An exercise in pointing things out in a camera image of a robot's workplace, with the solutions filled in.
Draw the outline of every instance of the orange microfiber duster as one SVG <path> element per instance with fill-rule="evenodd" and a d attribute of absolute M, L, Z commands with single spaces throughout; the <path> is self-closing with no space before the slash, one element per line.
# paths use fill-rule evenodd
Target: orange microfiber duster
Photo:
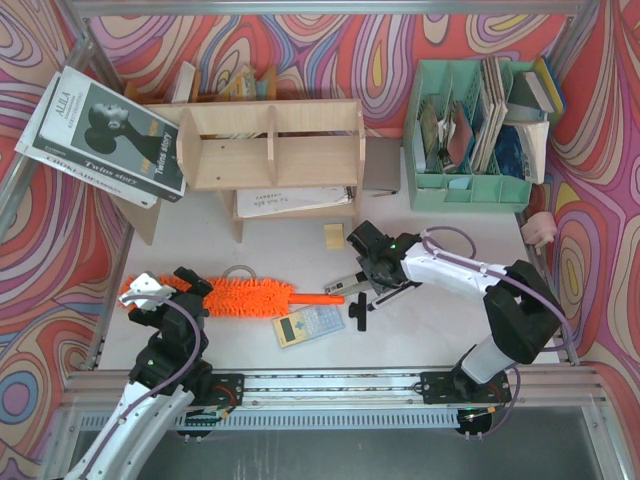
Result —
<path fill-rule="evenodd" d="M 120 294 L 130 289 L 134 277 L 129 277 Z M 204 307 L 214 317 L 276 317 L 289 313 L 289 304 L 342 305 L 344 297 L 337 295 L 296 295 L 294 288 L 277 280 L 264 278 L 207 278 L 213 292 L 204 299 Z M 163 285 L 187 290 L 190 285 L 174 276 L 160 275 Z"/>

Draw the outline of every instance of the white table surface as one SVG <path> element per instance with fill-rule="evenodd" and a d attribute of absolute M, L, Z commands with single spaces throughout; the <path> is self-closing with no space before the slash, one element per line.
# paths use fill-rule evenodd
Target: white table surface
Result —
<path fill-rule="evenodd" d="M 425 227 L 451 225 L 465 230 L 476 242 L 477 258 L 512 264 L 527 259 L 513 214 L 416 213 L 409 208 L 404 167 L 397 195 L 372 198 L 365 191 L 361 220 L 368 219 L 383 233 L 397 236 Z M 359 271 L 356 253 L 325 247 L 324 225 L 345 219 L 248 220 L 244 239 L 237 244 L 229 220 L 214 193 L 189 192 L 178 203 L 164 202 L 154 243 L 146 246 L 134 236 L 124 278 L 144 271 L 170 274 L 177 267 L 193 269 L 202 277 L 222 274 L 236 264 L 251 266 L 259 277 L 271 277 L 296 286 L 300 293 L 321 293 L 327 283 Z M 439 232 L 442 245 L 462 255 L 470 248 L 458 234 Z M 368 293 L 368 300 L 373 292 Z M 341 313 L 346 328 L 324 337 L 281 349 L 269 319 L 206 319 L 209 347 L 203 358 L 214 368 L 385 368 L 450 366 L 490 333 L 481 295 L 460 297 L 437 286 L 423 285 L 379 311 L 369 313 L 367 332 L 356 329 Z M 116 306 L 99 363 L 100 369 L 129 370 L 154 331 L 130 322 Z M 556 353 L 542 353 L 536 363 L 557 363 Z"/>

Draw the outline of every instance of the colorful swirl backdrop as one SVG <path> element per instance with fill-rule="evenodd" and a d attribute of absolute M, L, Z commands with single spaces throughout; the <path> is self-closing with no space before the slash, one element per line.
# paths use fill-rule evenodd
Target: colorful swirl backdrop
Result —
<path fill-rule="evenodd" d="M 630 444 L 640 445 L 637 3 L 627 2 L 624 20 L 621 4 L 603 3 L 583 50 L 562 71 L 570 109 L 556 130 L 550 182 L 534 203 L 551 208 L 560 226 L 550 264 L 580 353 L 598 362 L 618 394 Z M 0 0 L 0 8 L 1 175 L 71 42 L 46 1 Z M 276 65 L 281 98 L 358 97 L 369 134 L 399 137 L 419 59 L 499 53 L 531 60 L 549 51 L 564 22 L 542 15 L 137 16 L 91 26 L 122 78 L 144 93 L 162 93 L 183 60 L 202 70 L 202 92 L 221 89 L 245 64 L 257 75 Z M 123 227 L 100 192 L 41 168 L 0 246 L 0 478 L 36 472 L 64 377 L 91 339 Z"/>
<path fill-rule="evenodd" d="M 72 44 L 49 2 L 0 1 L 0 179 Z M 63 382 L 84 361 L 125 223 L 108 197 L 41 166 L 0 245 L 0 478 L 38 473 Z"/>
<path fill-rule="evenodd" d="M 534 200 L 555 214 L 548 262 L 591 362 L 640 451 L 640 2 L 602 1 L 564 65 L 569 110 Z M 640 463 L 635 461 L 635 471 Z"/>

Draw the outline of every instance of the black clip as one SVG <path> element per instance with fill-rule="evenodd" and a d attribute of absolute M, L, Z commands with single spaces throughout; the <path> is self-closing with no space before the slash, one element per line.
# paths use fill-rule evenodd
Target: black clip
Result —
<path fill-rule="evenodd" d="M 349 318 L 358 319 L 358 331 L 367 331 L 367 294 L 360 292 L 358 294 L 358 303 L 349 305 Z"/>

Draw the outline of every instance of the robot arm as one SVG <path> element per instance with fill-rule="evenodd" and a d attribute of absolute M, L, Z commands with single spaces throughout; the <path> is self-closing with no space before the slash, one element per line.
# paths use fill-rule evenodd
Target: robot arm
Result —
<path fill-rule="evenodd" d="M 443 250 L 428 230 L 394 239 L 370 222 L 356 228 L 347 241 L 360 254 L 363 273 L 379 294 L 418 282 L 482 298 L 491 334 L 454 367 L 447 380 L 450 389 L 443 387 L 444 403 L 477 401 L 483 385 L 506 378 L 504 369 L 532 363 L 560 327 L 559 318 L 548 308 L 560 310 L 560 306 L 528 262 L 486 264 Z"/>
<path fill-rule="evenodd" d="M 212 287 L 191 270 L 181 267 L 174 274 L 190 288 L 175 290 L 144 273 L 120 297 L 125 305 L 136 305 L 129 312 L 131 321 L 158 331 L 138 354 L 130 382 L 107 424 L 65 480 L 134 479 L 187 406 L 230 405 L 232 399 L 216 393 L 229 379 L 212 374 L 211 365 L 201 358 L 209 343 L 203 331 L 204 317 L 209 315 L 203 299 Z M 242 380 L 237 383 L 241 392 Z M 240 405 L 241 393 L 233 401 Z"/>

